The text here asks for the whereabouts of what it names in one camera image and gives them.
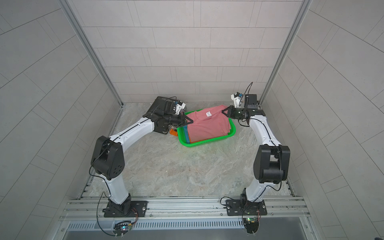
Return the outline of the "green plastic basket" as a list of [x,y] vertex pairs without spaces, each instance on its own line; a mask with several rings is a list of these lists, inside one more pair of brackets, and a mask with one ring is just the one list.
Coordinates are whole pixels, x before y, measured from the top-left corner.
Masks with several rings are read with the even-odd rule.
[[227,136],[213,138],[213,139],[210,139],[210,140],[200,141],[200,142],[191,143],[191,144],[187,143],[188,136],[187,136],[187,133],[185,131],[185,127],[178,128],[177,132],[178,132],[179,141],[180,141],[180,143],[183,146],[191,148],[191,147],[197,147],[197,146],[200,146],[200,145],[204,145],[204,144],[208,144],[208,143],[217,142],[217,141],[221,141],[221,140],[227,139],[229,137],[234,136],[235,133],[236,133],[235,124],[233,123],[233,121],[231,119],[229,119],[229,122],[230,122],[230,125],[231,125],[231,130],[230,130],[230,132],[228,133]]

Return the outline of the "pink t-shirt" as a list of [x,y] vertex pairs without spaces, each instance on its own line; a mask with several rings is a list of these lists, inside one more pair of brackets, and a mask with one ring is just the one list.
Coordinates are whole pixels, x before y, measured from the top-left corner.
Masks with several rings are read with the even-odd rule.
[[187,116],[194,123],[185,126],[188,136],[187,143],[191,144],[227,136],[231,130],[231,125],[228,117],[222,114],[222,110],[225,108],[227,106],[220,105],[188,114]]

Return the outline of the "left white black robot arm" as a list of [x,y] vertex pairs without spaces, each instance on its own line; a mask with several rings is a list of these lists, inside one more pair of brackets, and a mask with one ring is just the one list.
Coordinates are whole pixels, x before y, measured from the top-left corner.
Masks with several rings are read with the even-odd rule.
[[125,187],[122,171],[125,168],[124,152],[145,135],[156,132],[167,134],[192,124],[186,116],[186,104],[176,97],[157,97],[148,111],[132,126],[110,137],[97,139],[91,159],[95,177],[104,180],[109,192],[109,203],[120,212],[130,207],[131,195]]

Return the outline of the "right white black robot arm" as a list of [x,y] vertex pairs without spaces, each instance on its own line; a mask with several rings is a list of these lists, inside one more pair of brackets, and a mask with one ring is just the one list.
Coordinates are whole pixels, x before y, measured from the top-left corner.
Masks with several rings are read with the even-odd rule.
[[234,104],[222,110],[222,114],[238,122],[246,122],[257,139],[258,151],[254,161],[254,179],[244,190],[246,203],[259,203],[267,190],[279,191],[288,178],[291,151],[282,145],[272,133],[265,112],[260,109],[257,95],[231,95]]

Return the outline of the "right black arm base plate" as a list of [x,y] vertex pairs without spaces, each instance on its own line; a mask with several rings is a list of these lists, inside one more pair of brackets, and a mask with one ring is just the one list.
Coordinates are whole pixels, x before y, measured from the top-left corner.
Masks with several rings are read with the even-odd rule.
[[225,203],[228,216],[266,216],[268,214],[265,202],[249,202],[227,199]]

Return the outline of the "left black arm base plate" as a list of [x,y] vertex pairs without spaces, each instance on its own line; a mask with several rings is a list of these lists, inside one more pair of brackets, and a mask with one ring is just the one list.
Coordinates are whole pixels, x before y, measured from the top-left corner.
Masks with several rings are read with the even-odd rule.
[[144,217],[148,207],[148,201],[125,201],[117,205],[109,201],[107,207],[103,209],[105,218],[128,218]]

